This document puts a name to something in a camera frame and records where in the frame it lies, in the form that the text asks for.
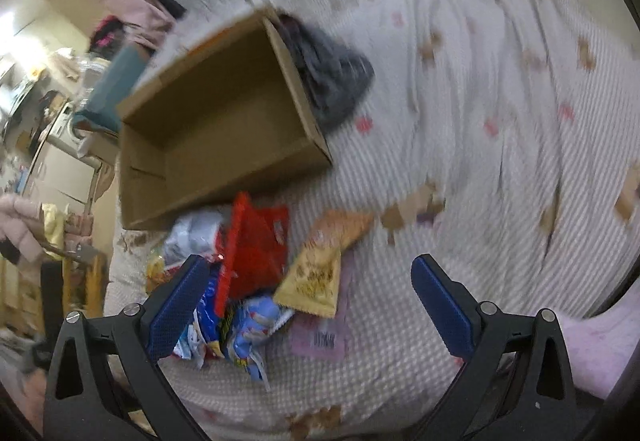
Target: bed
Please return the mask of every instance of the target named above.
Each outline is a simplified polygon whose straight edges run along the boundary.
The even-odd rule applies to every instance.
[[[444,210],[381,218],[354,248],[343,362],[294,357],[280,334],[267,392],[231,364],[163,360],[210,436],[290,439],[292,418],[330,407],[340,426],[328,437],[428,413],[458,366],[411,288],[421,253],[508,312],[589,315],[625,280],[640,253],[640,68],[579,0],[200,0],[140,84],[267,2],[364,53],[376,75],[328,136],[332,170],[272,201],[289,206],[290,256],[326,208],[382,217],[431,183]],[[158,238],[116,218],[105,314],[145,298]]]

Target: red snack bag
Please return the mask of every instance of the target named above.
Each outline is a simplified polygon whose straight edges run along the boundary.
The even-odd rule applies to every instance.
[[[225,315],[227,299],[238,300],[258,289],[276,287],[287,262],[289,210],[286,206],[257,209],[249,195],[240,192],[234,201],[231,224],[222,252],[216,315]]]

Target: pink package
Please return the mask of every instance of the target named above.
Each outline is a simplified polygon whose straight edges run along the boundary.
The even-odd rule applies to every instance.
[[[347,352],[349,328],[345,322],[349,308],[348,290],[353,278],[353,251],[342,254],[340,293],[334,318],[296,313],[289,329],[291,352],[300,357],[340,361]]]

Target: yellow snack packet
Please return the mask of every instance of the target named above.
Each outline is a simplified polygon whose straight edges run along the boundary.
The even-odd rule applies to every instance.
[[[338,307],[340,249],[305,247],[289,267],[273,301],[284,307],[333,318]]]
[[[309,231],[273,301],[305,313],[333,318],[338,307],[340,258],[369,230],[374,215],[327,210]]]

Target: open cardboard box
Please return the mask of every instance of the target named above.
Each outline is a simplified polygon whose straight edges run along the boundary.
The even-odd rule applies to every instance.
[[[331,164],[274,17],[238,21],[119,104],[124,228],[166,229]]]

